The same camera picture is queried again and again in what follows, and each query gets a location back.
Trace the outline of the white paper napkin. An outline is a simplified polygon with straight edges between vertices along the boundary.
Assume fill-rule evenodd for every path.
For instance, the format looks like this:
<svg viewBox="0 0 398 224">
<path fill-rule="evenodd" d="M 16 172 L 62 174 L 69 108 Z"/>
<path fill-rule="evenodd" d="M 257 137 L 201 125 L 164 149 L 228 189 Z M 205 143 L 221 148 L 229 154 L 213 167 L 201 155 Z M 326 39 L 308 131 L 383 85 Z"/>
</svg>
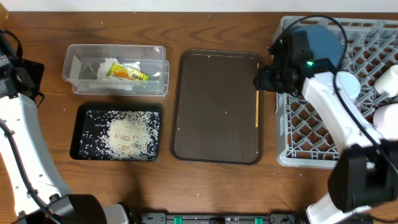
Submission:
<svg viewBox="0 0 398 224">
<path fill-rule="evenodd" d="M 110 89 L 131 91 L 132 90 L 131 86 L 109 82 L 109 80 L 139 81 L 139 80 L 122 80 L 122 79 L 118 79 L 116 77 L 107 77 L 106 74 L 107 74 L 108 70 L 110 69 L 111 65 L 113 64 L 113 62 L 120 63 L 116 58 L 106 58 L 105 62 L 103 62 L 99 65 L 99 69 L 96 74 L 96 77 L 98 80 L 107 80 L 107 82 L 100 83 L 100 84 L 91 83 L 90 87 L 91 88 L 110 88 Z"/>
</svg>

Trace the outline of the wooden chopstick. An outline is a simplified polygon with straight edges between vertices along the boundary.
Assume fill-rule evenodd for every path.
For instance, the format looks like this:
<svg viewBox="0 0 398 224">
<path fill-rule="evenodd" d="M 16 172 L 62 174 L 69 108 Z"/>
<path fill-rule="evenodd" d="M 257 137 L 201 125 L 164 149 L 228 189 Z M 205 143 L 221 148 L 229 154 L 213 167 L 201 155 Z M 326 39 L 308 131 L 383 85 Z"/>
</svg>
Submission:
<svg viewBox="0 0 398 224">
<path fill-rule="evenodd" d="M 256 90 L 256 128 L 259 127 L 259 91 Z"/>
</svg>

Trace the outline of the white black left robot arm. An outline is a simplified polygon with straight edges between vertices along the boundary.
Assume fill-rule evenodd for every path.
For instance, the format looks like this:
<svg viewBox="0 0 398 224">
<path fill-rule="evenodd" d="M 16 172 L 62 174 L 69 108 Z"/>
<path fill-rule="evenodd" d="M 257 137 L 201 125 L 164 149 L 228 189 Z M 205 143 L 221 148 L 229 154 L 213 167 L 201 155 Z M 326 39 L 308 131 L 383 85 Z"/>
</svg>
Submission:
<svg viewBox="0 0 398 224">
<path fill-rule="evenodd" d="M 102 206 L 73 194 L 60 176 L 40 130 L 36 97 L 44 65 L 24 59 L 1 31 L 1 157 L 9 175 L 18 223 L 133 223 L 120 203 Z"/>
</svg>

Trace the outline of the dark blue plate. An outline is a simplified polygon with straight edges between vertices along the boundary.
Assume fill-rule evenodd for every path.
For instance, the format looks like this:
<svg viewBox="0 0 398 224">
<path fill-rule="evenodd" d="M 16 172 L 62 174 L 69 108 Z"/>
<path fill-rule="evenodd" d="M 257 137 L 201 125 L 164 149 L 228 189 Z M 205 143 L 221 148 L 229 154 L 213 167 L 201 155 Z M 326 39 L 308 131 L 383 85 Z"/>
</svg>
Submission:
<svg viewBox="0 0 398 224">
<path fill-rule="evenodd" d="M 339 38 L 332 31 L 322 26 L 302 26 L 290 32 L 292 60 L 306 62 L 311 60 L 328 59 L 338 68 L 343 48 Z"/>
</svg>

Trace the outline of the light blue small bowl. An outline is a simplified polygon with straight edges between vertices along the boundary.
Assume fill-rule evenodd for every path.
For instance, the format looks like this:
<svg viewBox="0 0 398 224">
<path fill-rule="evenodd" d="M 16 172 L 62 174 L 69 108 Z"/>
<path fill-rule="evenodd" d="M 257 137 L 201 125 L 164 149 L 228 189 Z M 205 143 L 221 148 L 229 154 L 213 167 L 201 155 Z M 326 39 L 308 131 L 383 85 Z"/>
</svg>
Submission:
<svg viewBox="0 0 398 224">
<path fill-rule="evenodd" d="M 339 71 L 336 74 L 336 85 L 342 98 L 349 98 L 353 103 L 357 101 L 361 85 L 352 73 Z"/>
</svg>

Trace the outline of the pink bowl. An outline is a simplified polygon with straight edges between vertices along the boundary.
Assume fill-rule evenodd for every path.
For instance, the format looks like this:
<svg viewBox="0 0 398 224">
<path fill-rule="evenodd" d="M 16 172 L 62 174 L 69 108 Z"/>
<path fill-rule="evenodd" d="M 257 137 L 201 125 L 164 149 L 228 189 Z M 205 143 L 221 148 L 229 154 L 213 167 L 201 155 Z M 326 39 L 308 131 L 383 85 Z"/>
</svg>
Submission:
<svg viewBox="0 0 398 224">
<path fill-rule="evenodd" d="M 382 106 L 376 110 L 373 123 L 388 140 L 397 140 L 397 103 Z"/>
</svg>

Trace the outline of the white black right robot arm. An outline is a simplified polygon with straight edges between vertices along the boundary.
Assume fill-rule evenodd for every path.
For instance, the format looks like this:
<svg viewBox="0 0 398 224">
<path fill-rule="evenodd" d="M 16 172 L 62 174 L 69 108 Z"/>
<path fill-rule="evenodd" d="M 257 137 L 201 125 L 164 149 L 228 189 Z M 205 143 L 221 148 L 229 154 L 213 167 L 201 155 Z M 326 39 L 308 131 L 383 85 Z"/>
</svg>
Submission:
<svg viewBox="0 0 398 224">
<path fill-rule="evenodd" d="M 272 65 L 254 79 L 258 90 L 303 96 L 339 152 L 327 194 L 307 207 L 308 223 L 340 223 L 397 198 L 397 142 L 385 139 L 343 88 L 345 51 L 328 29 L 285 30 L 269 47 Z"/>
</svg>

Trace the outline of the white plastic cup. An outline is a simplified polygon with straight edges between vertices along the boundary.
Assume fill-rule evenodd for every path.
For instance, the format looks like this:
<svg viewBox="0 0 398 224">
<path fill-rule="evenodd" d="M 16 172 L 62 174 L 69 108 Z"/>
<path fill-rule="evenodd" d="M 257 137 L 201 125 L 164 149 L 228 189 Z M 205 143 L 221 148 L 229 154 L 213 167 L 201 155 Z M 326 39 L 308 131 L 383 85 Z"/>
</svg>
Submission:
<svg viewBox="0 0 398 224">
<path fill-rule="evenodd" d="M 379 94 L 387 94 L 388 97 L 397 96 L 397 68 L 398 65 L 391 66 L 374 83 L 374 88 Z"/>
</svg>

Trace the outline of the white rice pile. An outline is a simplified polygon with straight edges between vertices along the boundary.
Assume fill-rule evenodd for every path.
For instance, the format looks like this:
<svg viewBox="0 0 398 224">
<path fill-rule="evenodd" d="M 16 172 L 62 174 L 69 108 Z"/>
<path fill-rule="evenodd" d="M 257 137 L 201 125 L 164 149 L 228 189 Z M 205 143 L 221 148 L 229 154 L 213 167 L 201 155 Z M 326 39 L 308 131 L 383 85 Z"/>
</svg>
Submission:
<svg viewBox="0 0 398 224">
<path fill-rule="evenodd" d="M 153 161 L 158 154 L 159 131 L 157 111 L 89 110 L 78 140 L 78 157 Z"/>
</svg>

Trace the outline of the yellow green snack wrapper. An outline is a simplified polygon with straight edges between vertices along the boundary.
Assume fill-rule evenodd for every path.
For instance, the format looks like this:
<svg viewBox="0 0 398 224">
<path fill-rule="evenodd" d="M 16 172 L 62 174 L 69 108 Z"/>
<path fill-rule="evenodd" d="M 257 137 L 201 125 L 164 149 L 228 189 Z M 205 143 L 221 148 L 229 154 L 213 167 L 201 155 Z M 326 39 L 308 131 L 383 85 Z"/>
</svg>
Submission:
<svg viewBox="0 0 398 224">
<path fill-rule="evenodd" d="M 147 81 L 149 77 L 141 72 L 140 62 L 117 63 L 113 62 L 108 70 L 107 77 L 116 77 L 122 80 Z"/>
</svg>

